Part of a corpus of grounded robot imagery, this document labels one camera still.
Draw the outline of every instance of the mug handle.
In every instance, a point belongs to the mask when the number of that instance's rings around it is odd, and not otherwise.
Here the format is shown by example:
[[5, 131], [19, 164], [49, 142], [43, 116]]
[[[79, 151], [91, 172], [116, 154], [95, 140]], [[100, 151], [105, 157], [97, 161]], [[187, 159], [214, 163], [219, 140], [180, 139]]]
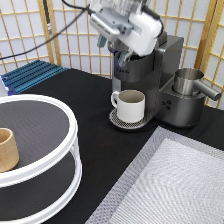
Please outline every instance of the mug handle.
[[115, 99], [118, 99], [118, 96], [119, 96], [118, 91], [113, 92], [112, 95], [111, 95], [111, 103], [115, 108], [117, 108], [117, 104], [115, 103]]

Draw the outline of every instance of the mesh surface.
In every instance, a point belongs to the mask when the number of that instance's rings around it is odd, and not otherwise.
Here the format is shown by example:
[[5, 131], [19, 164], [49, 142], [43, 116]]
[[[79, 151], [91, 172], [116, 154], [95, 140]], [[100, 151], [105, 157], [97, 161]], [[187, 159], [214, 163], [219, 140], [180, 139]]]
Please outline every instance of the mesh surface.
[[113, 109], [110, 112], [110, 116], [109, 116], [110, 122], [116, 126], [117, 128], [123, 129], [123, 130], [127, 130], [127, 131], [131, 131], [131, 130], [138, 130], [140, 128], [143, 128], [145, 125], [147, 125], [149, 123], [149, 121], [152, 119], [151, 115], [145, 115], [145, 117], [140, 120], [139, 122], [136, 123], [126, 123], [124, 121], [121, 121], [118, 117], [117, 117], [117, 109]]
[[224, 161], [165, 139], [110, 224], [211, 224], [224, 214]]
[[218, 149], [159, 127], [128, 166], [96, 211], [92, 214], [89, 220], [87, 220], [86, 224], [107, 224], [109, 222], [110, 218], [165, 138], [216, 158], [224, 159], [224, 153]]
[[0, 128], [9, 128], [15, 135], [20, 160], [14, 169], [18, 169], [58, 147], [68, 134], [69, 120], [52, 104], [15, 101], [0, 104]]
[[0, 188], [0, 222], [36, 214], [57, 201], [75, 175], [75, 161], [68, 153], [39, 176], [20, 184]]

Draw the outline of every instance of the white tiered stand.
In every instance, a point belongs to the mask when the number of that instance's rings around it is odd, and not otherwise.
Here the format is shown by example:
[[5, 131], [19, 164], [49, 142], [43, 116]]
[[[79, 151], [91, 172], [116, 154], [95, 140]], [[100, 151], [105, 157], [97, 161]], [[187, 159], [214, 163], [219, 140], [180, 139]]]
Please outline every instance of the white tiered stand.
[[35, 163], [22, 167], [20, 169], [9, 171], [6, 173], [1, 173], [0, 188], [15, 185], [36, 177], [37, 175], [45, 172], [46, 170], [50, 169], [55, 164], [57, 164], [69, 151], [72, 153], [75, 160], [75, 175], [66, 192], [57, 201], [55, 201], [46, 209], [26, 218], [12, 221], [3, 221], [3, 222], [0, 221], [0, 223], [35, 224], [46, 221], [47, 219], [51, 218], [56, 213], [58, 213], [62, 208], [64, 208], [67, 205], [67, 203], [72, 199], [72, 197], [74, 196], [79, 187], [82, 177], [82, 163], [80, 160], [78, 136], [77, 136], [78, 125], [72, 110], [66, 104], [62, 103], [59, 100], [39, 95], [18, 95], [18, 96], [2, 97], [0, 98], [0, 104], [13, 101], [18, 102], [24, 100], [32, 100], [32, 101], [36, 100], [45, 103], [50, 103], [62, 109], [69, 119], [70, 123], [69, 131], [63, 142], [44, 158], [36, 161]]

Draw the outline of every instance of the black tabletop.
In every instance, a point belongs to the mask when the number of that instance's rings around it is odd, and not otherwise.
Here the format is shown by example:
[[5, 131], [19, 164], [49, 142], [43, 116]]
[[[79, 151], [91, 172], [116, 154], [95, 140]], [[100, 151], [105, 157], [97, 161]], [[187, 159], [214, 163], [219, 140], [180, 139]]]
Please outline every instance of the black tabletop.
[[111, 80], [74, 69], [24, 92], [63, 101], [78, 121], [81, 184], [70, 203], [47, 224], [85, 223], [158, 126], [224, 150], [224, 111], [205, 107], [200, 123], [191, 129], [153, 120], [140, 132], [125, 133], [109, 122], [111, 92]]

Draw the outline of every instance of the wooden cup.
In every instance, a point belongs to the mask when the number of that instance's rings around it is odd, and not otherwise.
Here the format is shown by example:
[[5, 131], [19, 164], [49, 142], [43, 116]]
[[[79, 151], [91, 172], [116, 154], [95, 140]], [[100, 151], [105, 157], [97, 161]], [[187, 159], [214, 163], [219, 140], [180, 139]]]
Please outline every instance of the wooden cup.
[[13, 132], [0, 128], [0, 173], [11, 170], [18, 162], [19, 152]]

